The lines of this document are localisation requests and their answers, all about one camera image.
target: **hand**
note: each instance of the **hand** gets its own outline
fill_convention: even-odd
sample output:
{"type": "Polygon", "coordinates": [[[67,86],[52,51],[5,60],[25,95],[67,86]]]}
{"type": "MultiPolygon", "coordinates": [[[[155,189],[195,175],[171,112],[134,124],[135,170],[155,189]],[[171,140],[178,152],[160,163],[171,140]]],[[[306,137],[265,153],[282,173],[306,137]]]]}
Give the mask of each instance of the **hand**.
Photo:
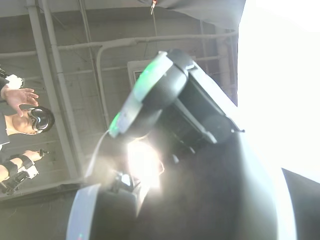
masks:
{"type": "Polygon", "coordinates": [[[30,88],[11,89],[8,85],[5,85],[0,92],[1,97],[18,113],[20,117],[23,116],[23,112],[20,109],[21,104],[28,104],[38,106],[38,102],[35,100],[39,96],[34,94],[35,90],[30,88]]]}
{"type": "Polygon", "coordinates": [[[22,155],[27,156],[33,162],[38,161],[42,158],[42,156],[40,156],[40,154],[37,151],[27,150],[22,155]]]}

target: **wrist strap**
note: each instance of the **wrist strap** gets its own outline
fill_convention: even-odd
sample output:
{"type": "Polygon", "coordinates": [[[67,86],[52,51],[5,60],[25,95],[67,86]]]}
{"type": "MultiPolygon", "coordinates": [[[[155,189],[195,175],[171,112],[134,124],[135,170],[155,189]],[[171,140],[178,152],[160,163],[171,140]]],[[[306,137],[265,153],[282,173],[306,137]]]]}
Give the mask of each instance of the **wrist strap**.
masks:
{"type": "Polygon", "coordinates": [[[25,169],[28,169],[34,165],[30,158],[25,155],[19,155],[18,158],[22,160],[22,166],[24,166],[25,169]]]}
{"type": "Polygon", "coordinates": [[[6,161],[1,165],[8,170],[10,178],[18,173],[18,166],[11,161],[6,161]]]}

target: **ceiling air conditioner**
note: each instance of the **ceiling air conditioner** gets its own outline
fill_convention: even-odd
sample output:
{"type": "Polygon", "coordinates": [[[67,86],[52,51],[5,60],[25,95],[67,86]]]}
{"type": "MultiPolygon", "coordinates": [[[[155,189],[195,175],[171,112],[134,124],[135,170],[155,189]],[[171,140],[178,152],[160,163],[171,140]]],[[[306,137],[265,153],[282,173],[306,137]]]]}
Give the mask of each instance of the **ceiling air conditioner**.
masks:
{"type": "Polygon", "coordinates": [[[141,60],[141,61],[128,61],[128,74],[131,89],[134,87],[136,81],[140,77],[140,74],[145,70],[151,60],[141,60]]]}

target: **dark hair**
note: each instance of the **dark hair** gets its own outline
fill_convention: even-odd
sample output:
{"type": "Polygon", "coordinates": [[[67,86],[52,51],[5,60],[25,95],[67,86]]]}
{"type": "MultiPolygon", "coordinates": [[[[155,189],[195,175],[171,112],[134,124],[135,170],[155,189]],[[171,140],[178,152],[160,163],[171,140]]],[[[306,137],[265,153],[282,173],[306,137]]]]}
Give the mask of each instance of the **dark hair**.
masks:
{"type": "Polygon", "coordinates": [[[43,129],[41,133],[48,132],[52,128],[52,126],[55,124],[56,120],[55,120],[54,114],[48,108],[45,108],[43,106],[36,106],[34,107],[34,109],[40,109],[45,113],[45,116],[48,120],[48,127],[46,129],[43,129]]]}

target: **black goggles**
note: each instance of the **black goggles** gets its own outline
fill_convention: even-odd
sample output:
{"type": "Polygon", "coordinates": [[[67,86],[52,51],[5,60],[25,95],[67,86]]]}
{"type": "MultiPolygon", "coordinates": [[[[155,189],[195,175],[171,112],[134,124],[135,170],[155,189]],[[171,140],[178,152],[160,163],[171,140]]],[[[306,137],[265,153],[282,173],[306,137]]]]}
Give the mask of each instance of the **black goggles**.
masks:
{"type": "Polygon", "coordinates": [[[42,109],[30,108],[28,116],[32,120],[32,129],[35,131],[43,131],[49,125],[47,115],[42,109]]]}

